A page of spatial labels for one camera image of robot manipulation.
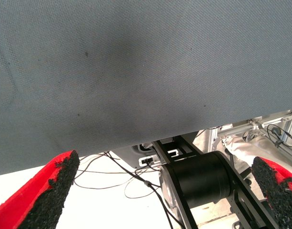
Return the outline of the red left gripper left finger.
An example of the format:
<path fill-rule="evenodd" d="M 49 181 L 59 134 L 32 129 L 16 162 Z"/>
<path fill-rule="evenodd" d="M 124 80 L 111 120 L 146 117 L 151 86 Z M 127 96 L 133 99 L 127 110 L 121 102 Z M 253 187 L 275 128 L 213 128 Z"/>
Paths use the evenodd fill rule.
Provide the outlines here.
<path fill-rule="evenodd" d="M 54 229 L 80 160 L 71 150 L 54 157 L 0 205 L 0 229 Z"/>

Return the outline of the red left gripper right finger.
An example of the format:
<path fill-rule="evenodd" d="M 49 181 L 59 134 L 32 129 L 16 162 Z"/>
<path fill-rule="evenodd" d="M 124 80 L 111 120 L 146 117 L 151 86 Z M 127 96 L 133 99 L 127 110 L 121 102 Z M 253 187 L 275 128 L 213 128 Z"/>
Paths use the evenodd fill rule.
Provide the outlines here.
<path fill-rule="evenodd" d="M 273 161 L 255 157 L 252 174 L 279 228 L 292 229 L 292 173 Z"/>

